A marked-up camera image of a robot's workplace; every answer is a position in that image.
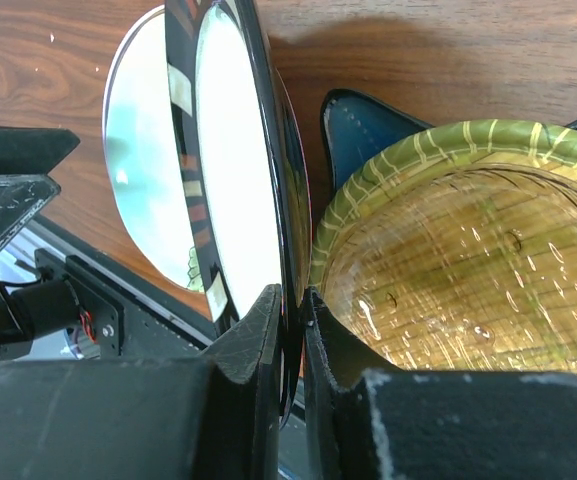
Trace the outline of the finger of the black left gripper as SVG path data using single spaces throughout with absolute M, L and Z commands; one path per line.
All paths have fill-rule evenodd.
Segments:
M 49 173 L 79 143 L 68 129 L 0 126 L 0 251 L 60 193 Z

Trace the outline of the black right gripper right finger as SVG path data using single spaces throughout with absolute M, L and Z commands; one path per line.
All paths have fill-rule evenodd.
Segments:
M 394 367 L 305 293 L 317 479 L 577 479 L 577 375 Z

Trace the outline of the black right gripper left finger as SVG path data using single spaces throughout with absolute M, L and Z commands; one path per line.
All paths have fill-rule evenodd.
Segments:
M 0 363 L 0 479 L 274 479 L 280 289 L 180 359 Z

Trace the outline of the mint green flower plate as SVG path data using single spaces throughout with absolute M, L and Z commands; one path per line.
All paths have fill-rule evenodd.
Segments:
M 166 279 L 202 292 L 168 100 L 161 6 L 133 24 L 113 57 L 103 95 L 102 139 L 129 237 Z

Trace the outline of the black striped rim plate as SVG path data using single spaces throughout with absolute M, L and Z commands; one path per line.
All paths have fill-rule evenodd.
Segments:
M 224 334 L 265 287 L 277 287 L 280 415 L 287 418 L 312 251 L 293 106 L 254 2 L 168 1 L 164 22 L 173 129 L 210 315 Z

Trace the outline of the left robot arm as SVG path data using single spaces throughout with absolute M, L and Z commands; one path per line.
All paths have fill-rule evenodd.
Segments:
M 0 252 L 59 194 L 49 174 L 79 143 L 68 129 L 0 126 Z M 67 280 L 0 280 L 0 360 L 23 356 L 35 339 L 84 318 Z

